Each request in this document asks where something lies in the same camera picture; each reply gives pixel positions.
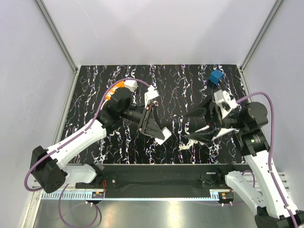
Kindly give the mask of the white USB charger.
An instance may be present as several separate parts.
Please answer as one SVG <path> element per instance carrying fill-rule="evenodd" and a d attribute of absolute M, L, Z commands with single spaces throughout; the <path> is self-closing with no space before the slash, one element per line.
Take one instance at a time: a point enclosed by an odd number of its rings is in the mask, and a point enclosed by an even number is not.
<path fill-rule="evenodd" d="M 155 142 L 158 145 L 162 145 L 165 141 L 167 141 L 171 137 L 171 131 L 167 127 L 164 127 L 162 129 L 162 134 L 164 136 L 163 139 L 155 138 Z"/>

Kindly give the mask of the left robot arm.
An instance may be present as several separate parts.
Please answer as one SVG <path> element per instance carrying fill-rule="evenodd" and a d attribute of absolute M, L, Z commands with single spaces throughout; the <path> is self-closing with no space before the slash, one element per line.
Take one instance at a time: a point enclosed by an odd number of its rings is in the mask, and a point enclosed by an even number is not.
<path fill-rule="evenodd" d="M 137 124 L 141 134 L 163 144 L 171 135 L 167 128 L 161 128 L 156 119 L 152 101 L 159 92 L 152 87 L 145 93 L 143 105 L 132 104 L 132 92 L 125 87 L 118 88 L 84 127 L 46 149 L 39 146 L 32 152 L 30 173 L 46 193 L 52 193 L 63 185 L 87 183 L 98 188 L 103 181 L 102 166 L 94 164 L 70 165 L 69 162 L 91 144 L 106 138 L 130 120 Z"/>

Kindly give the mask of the orange power strip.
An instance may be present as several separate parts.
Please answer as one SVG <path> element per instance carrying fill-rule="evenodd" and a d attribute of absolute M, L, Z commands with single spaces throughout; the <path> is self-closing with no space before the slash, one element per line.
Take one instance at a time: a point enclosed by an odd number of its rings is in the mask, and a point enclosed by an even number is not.
<path fill-rule="evenodd" d="M 111 86 L 110 90 L 105 94 L 105 100 L 110 100 L 111 96 L 115 93 L 118 88 L 124 87 L 124 81 L 120 81 Z"/>

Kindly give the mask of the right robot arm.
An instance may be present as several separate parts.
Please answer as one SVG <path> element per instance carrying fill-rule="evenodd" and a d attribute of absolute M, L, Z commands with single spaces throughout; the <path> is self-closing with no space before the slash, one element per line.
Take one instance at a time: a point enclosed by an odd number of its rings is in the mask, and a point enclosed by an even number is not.
<path fill-rule="evenodd" d="M 240 111 L 235 109 L 242 99 L 230 97 L 207 98 L 188 111 L 188 117 L 204 116 L 207 126 L 188 134 L 191 141 L 207 144 L 228 129 L 237 130 L 236 145 L 251 168 L 260 186 L 257 191 L 245 180 L 241 172 L 226 165 L 218 169 L 216 184 L 230 187 L 251 209 L 259 228 L 298 228 L 304 223 L 304 212 L 290 199 L 273 160 L 273 142 L 268 142 L 261 128 L 274 123 L 267 118 L 267 108 L 259 102 L 251 102 Z"/>

